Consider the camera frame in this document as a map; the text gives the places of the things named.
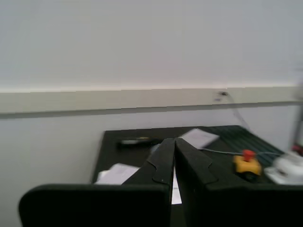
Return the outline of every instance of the wall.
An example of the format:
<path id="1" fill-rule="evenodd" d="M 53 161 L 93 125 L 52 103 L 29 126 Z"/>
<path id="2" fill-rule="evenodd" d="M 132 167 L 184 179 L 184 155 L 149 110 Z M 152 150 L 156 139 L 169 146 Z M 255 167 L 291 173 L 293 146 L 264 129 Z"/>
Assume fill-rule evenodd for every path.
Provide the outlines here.
<path id="1" fill-rule="evenodd" d="M 88 183 L 105 130 L 239 124 L 229 106 L 2 115 L 0 226 L 20 226 L 17 205 L 44 183 Z M 287 149 L 297 107 L 243 105 L 252 131 Z"/>
<path id="2" fill-rule="evenodd" d="M 301 0 L 1 0 L 0 90 L 291 86 Z"/>

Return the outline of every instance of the red button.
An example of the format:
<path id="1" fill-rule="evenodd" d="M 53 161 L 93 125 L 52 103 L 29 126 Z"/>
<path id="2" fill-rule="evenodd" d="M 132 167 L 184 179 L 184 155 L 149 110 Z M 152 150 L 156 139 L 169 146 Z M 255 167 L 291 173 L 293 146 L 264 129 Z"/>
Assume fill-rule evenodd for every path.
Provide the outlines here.
<path id="1" fill-rule="evenodd" d="M 252 150 L 243 150 L 243 160 L 249 162 L 256 155 Z"/>

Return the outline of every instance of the gray cable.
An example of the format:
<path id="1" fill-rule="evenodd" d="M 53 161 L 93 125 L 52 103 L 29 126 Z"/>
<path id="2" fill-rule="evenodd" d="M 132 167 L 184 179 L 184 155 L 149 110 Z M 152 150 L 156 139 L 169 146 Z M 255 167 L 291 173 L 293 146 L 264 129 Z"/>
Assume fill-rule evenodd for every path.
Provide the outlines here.
<path id="1" fill-rule="evenodd" d="M 242 115 L 240 114 L 237 104 L 235 103 L 233 97 L 226 92 L 226 97 L 229 99 L 229 101 L 234 105 L 231 106 L 231 109 L 233 111 L 233 114 L 236 118 L 238 118 L 241 121 L 242 127 L 246 128 L 247 130 L 249 130 L 251 132 L 250 126 L 247 124 L 247 122 L 244 120 L 244 118 L 242 117 Z"/>
<path id="2" fill-rule="evenodd" d="M 218 150 L 211 150 L 211 149 L 206 149 L 203 148 L 202 150 L 207 150 L 215 153 L 220 153 L 220 154 L 227 154 L 227 155 L 242 155 L 241 153 L 238 152 L 225 152 L 225 151 L 218 151 Z M 257 153 L 256 155 L 264 155 L 264 154 L 271 154 L 271 155 L 277 155 L 280 156 L 281 154 L 273 153 L 273 152 L 262 152 L 262 153 Z"/>

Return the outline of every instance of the desk surface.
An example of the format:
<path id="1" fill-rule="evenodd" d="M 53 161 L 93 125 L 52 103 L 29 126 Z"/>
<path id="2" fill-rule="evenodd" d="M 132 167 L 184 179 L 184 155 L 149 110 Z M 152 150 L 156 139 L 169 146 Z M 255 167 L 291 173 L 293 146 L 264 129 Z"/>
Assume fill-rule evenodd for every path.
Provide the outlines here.
<path id="1" fill-rule="evenodd" d="M 218 126 L 218 127 L 177 127 L 177 128 L 160 128 L 160 129 L 136 129 L 122 131 L 106 131 L 102 140 L 102 147 L 96 162 L 96 167 L 93 173 L 92 182 L 95 182 L 98 173 L 103 170 L 108 170 L 116 163 L 123 163 L 131 166 L 141 167 L 149 155 L 148 147 L 123 148 L 117 149 L 116 143 L 123 138 L 137 137 L 155 137 L 155 138 L 175 138 L 188 132 L 191 129 L 199 128 L 204 131 L 214 133 L 220 138 L 209 145 L 208 149 L 226 151 L 226 152 L 241 152 L 243 149 L 251 149 L 256 153 L 274 152 L 282 154 L 283 152 L 251 134 L 246 129 L 240 126 Z M 232 155 L 213 153 L 210 151 L 202 151 L 227 171 L 232 171 Z M 277 156 L 260 155 L 258 159 L 263 167 L 270 166 L 272 161 Z M 262 175 L 259 182 L 269 182 Z M 172 206 L 171 226 L 185 226 L 182 205 Z"/>

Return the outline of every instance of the paper sheet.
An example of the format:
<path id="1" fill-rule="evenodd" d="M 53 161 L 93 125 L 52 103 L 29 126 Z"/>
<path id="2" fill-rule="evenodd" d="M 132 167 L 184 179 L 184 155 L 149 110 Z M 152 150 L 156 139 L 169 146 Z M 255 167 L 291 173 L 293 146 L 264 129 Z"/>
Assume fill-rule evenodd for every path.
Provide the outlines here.
<path id="1" fill-rule="evenodd" d="M 121 163 L 115 164 L 109 170 L 100 172 L 95 184 L 121 185 L 137 172 L 138 169 L 139 168 L 135 166 L 128 166 Z"/>
<path id="2" fill-rule="evenodd" d="M 219 138 L 218 135 L 208 133 L 200 129 L 193 129 L 180 136 L 196 149 L 202 149 Z"/>
<path id="3" fill-rule="evenodd" d="M 174 179 L 172 182 L 172 198 L 171 198 L 171 204 L 181 204 L 181 196 L 179 191 L 179 185 L 177 182 L 177 176 L 176 176 L 176 169 L 174 168 Z"/>

